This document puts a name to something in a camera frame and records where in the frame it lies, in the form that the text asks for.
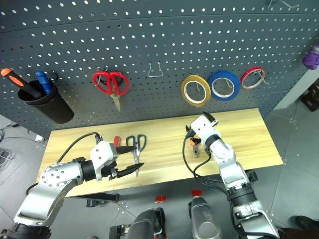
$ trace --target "black pen holder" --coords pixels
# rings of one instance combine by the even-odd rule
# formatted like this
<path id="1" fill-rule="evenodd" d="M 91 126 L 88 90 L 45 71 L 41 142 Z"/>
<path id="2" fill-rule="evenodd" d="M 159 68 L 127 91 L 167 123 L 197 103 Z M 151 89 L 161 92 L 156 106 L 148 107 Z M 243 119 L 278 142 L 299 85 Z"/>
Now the black pen holder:
<path id="1" fill-rule="evenodd" d="M 35 107 L 55 123 L 67 123 L 73 116 L 74 112 L 59 94 L 58 88 L 53 84 L 52 91 L 46 95 L 38 81 L 29 82 L 35 89 L 42 92 L 42 97 L 35 99 L 31 94 L 24 90 L 19 90 L 18 97 L 27 105 Z"/>

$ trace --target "pegboard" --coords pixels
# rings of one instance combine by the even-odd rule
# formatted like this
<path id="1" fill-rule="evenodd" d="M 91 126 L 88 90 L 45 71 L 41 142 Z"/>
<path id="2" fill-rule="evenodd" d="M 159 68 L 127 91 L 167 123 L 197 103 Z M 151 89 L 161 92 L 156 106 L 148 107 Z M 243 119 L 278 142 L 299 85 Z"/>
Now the pegboard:
<path id="1" fill-rule="evenodd" d="M 75 112 L 55 124 L 17 98 L 8 80 L 0 84 L 0 113 L 48 136 L 53 129 L 259 108 L 265 117 L 307 70 L 301 60 L 318 41 L 319 2 L 290 0 L 290 9 L 265 0 L 1 1 L 1 68 L 27 80 L 55 70 L 59 92 Z M 163 77 L 157 74 L 160 62 Z M 124 73 L 130 89 L 118 112 L 92 83 L 96 66 Z M 267 82 L 241 89 L 228 102 L 211 98 L 197 108 L 184 101 L 180 85 L 189 74 L 205 79 L 228 70 L 240 77 L 253 66 Z M 190 94 L 202 92 L 195 86 Z"/>

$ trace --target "wooden table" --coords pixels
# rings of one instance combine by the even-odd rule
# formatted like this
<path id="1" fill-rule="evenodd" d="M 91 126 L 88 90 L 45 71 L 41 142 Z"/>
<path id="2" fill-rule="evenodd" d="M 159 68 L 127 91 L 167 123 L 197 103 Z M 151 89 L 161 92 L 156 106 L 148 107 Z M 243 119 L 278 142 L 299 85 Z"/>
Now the wooden table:
<path id="1" fill-rule="evenodd" d="M 234 148 L 237 161 L 246 170 L 283 164 L 258 109 L 214 113 L 213 116 L 219 121 L 215 128 L 221 132 L 222 139 Z M 185 125 L 189 125 L 196 117 L 186 116 L 54 130 L 51 132 L 39 175 L 44 168 L 55 163 L 75 139 L 96 131 L 102 134 L 103 140 L 109 142 L 113 142 L 115 135 L 120 136 L 121 145 L 125 145 L 127 136 L 145 134 L 148 141 L 140 155 L 140 162 L 145 164 L 140 168 L 138 177 L 132 173 L 112 181 L 108 178 L 100 182 L 91 180 L 73 188 L 67 196 L 110 192 L 116 189 L 191 178 L 193 175 L 184 164 L 181 150 L 186 132 Z M 94 146 L 94 136 L 87 137 L 78 142 L 62 162 L 69 162 L 81 156 L 89 160 L 90 150 Z M 202 145 L 199 147 L 199 157 L 195 158 L 188 141 L 185 146 L 185 155 L 191 168 L 207 159 Z M 133 155 L 131 153 L 120 155 L 117 164 L 119 170 L 125 169 L 133 164 Z M 211 160 L 197 173 L 201 175 L 219 173 L 218 165 Z"/>

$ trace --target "tape roll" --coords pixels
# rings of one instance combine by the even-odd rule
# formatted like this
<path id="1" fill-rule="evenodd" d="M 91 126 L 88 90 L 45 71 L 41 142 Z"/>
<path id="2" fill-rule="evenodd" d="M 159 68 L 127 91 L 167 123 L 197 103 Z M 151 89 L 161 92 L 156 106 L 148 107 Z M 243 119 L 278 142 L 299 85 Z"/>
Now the tape roll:
<path id="1" fill-rule="evenodd" d="M 199 85 L 202 86 L 202 88 L 205 91 L 205 96 L 204 99 L 200 100 L 200 101 L 196 101 L 193 100 L 187 93 L 186 87 L 189 83 L 195 82 Z M 200 107 L 200 106 L 204 106 L 210 99 L 210 88 L 209 88 L 209 84 L 207 83 L 207 81 L 205 81 L 202 77 L 198 76 L 198 75 L 190 75 L 188 77 L 186 77 L 180 87 L 180 91 L 181 91 L 181 95 L 183 96 L 184 100 L 189 103 L 192 106 L 196 106 L 196 107 Z"/>
<path id="2" fill-rule="evenodd" d="M 259 79 L 259 81 L 258 81 L 257 83 L 255 83 L 255 84 L 253 84 L 253 85 L 251 85 L 251 86 L 245 86 L 245 85 L 244 85 L 244 81 L 245 81 L 246 77 L 247 77 L 249 74 L 251 74 L 251 73 L 253 73 L 253 72 L 255 72 L 255 71 L 261 71 L 262 77 L 260 77 L 260 79 Z M 253 67 L 253 68 L 248 69 L 248 70 L 242 75 L 242 77 L 240 78 L 240 82 L 241 82 L 241 86 L 242 86 L 243 89 L 245 89 L 245 90 L 251 90 L 251 89 L 256 88 L 257 86 L 259 86 L 259 85 L 264 81 L 265 78 L 266 78 L 266 72 L 265 72 L 265 70 L 264 70 L 262 67 L 260 67 L 260 66 L 256 66 L 256 67 Z"/>
<path id="3" fill-rule="evenodd" d="M 222 95 L 214 88 L 214 82 L 217 80 L 228 80 L 232 86 L 232 92 L 227 95 Z M 211 87 L 211 95 L 220 101 L 230 101 L 235 98 L 240 90 L 240 81 L 238 77 L 230 71 L 218 71 L 212 74 L 208 79 L 209 86 Z"/>

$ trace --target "tiled floor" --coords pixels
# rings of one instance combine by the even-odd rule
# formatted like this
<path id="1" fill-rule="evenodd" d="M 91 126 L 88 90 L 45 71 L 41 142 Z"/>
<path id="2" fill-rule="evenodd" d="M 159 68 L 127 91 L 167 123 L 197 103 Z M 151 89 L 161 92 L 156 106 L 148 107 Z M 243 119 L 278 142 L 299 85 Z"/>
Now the tiled floor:
<path id="1" fill-rule="evenodd" d="M 272 112 L 265 123 L 284 161 L 283 166 L 257 169 L 259 180 L 253 183 L 257 197 L 275 224 L 293 226 L 289 218 L 305 215 L 319 218 L 319 111 L 311 113 L 302 103 Z M 0 119 L 0 128 L 10 123 Z M 5 129 L 5 137 L 34 139 L 21 127 Z M 0 229 L 7 228 L 25 195 L 34 183 L 45 145 L 24 138 L 6 139 L 0 148 L 16 154 L 13 161 L 0 167 Z M 86 208 L 85 200 L 66 199 L 51 227 L 52 239 L 85 239 L 95 235 L 109 238 L 109 227 L 129 224 L 142 211 L 161 206 L 166 214 L 170 239 L 191 239 L 188 202 L 190 189 L 201 189 L 218 218 L 224 238 L 236 239 L 231 227 L 227 201 L 219 192 L 197 184 L 193 179 L 121 190 L 117 204 Z M 167 202 L 155 204 L 155 195 L 166 195 Z"/>

